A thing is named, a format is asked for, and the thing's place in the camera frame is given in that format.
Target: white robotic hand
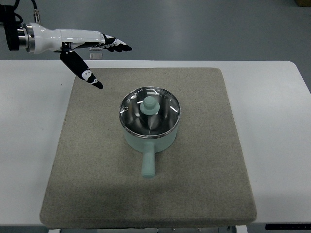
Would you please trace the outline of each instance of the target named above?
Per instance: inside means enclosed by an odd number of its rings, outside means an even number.
[[[19,37],[20,47],[31,53],[50,50],[60,52],[60,59],[80,79],[102,89],[83,59],[73,50],[78,48],[101,48],[110,52],[131,51],[123,41],[96,31],[55,29],[49,30],[37,24],[24,24]]]
[[[78,48],[107,49],[110,52],[131,51],[123,41],[96,31],[55,29],[49,30],[40,25],[40,15],[35,0],[34,19],[36,23],[21,25],[22,17],[15,13],[19,0],[14,6],[0,4],[0,27],[5,30],[9,50],[25,48],[30,53],[50,50],[60,52],[60,59],[80,79],[103,89],[103,85],[90,71],[83,59],[73,50]]]
[[[123,41],[109,36],[102,34],[104,38],[104,43],[101,43],[98,47],[102,49],[107,49],[110,52],[117,51],[117,52],[122,52],[122,51],[131,51],[132,48],[129,47],[127,44],[125,44]]]

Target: black fingertip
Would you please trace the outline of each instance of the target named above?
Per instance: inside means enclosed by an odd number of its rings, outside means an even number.
[[[104,88],[103,84],[100,81],[93,83],[92,85],[101,90]]]
[[[114,51],[114,49],[112,47],[108,47],[107,49],[108,49],[109,52],[113,52]]]
[[[118,47],[115,47],[115,51],[117,52],[122,52],[122,49],[118,48]]]
[[[125,50],[124,51],[132,51],[132,48],[131,47],[129,47],[128,45],[126,45],[126,46],[124,46],[125,48]]]

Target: table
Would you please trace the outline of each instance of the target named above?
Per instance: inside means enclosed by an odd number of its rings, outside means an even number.
[[[216,67],[225,80],[258,217],[311,222],[311,95],[287,61],[87,61],[95,67]],[[75,75],[60,61],[0,61],[0,225],[39,212]]]

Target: mint green saucepan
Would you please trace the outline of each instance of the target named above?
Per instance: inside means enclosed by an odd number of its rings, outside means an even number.
[[[127,143],[143,153],[141,174],[153,178],[155,153],[175,140],[180,105],[175,96],[159,87],[142,87],[129,93],[120,105],[120,122]]]

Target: floor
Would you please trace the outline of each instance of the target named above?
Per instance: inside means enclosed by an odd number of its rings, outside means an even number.
[[[2,0],[1,4],[13,2]],[[294,0],[40,0],[37,5],[42,24],[48,29],[100,31],[133,48],[122,53],[102,51],[103,60],[287,60],[297,65],[311,90],[311,7],[298,7]],[[25,23],[33,22],[29,0],[20,1],[16,13]],[[84,60],[90,58],[89,49],[77,52]],[[59,54],[9,51],[4,30],[0,30],[0,59],[59,59]],[[248,231],[262,233],[264,226],[252,224]],[[62,232],[153,232],[149,230]],[[17,232],[41,233],[47,229],[0,227],[0,233]]]

